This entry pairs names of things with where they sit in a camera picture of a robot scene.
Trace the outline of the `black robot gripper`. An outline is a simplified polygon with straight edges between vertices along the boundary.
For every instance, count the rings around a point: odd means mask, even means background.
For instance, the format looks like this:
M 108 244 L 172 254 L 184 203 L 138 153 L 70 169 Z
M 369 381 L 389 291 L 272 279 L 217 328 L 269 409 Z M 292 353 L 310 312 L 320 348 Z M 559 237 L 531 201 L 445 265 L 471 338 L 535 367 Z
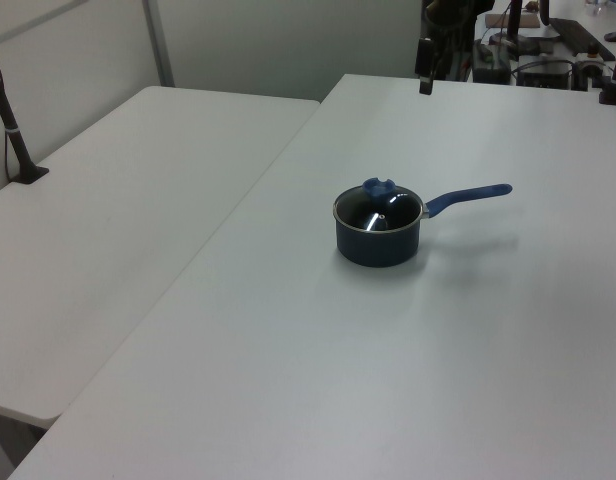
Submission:
M 439 55 L 436 78 L 445 79 L 451 70 L 451 54 L 468 51 L 480 13 L 481 2 L 475 0 L 423 2 L 425 35 L 419 39 L 415 65 L 415 74 L 420 80 L 420 94 L 432 93 L 434 52 Z

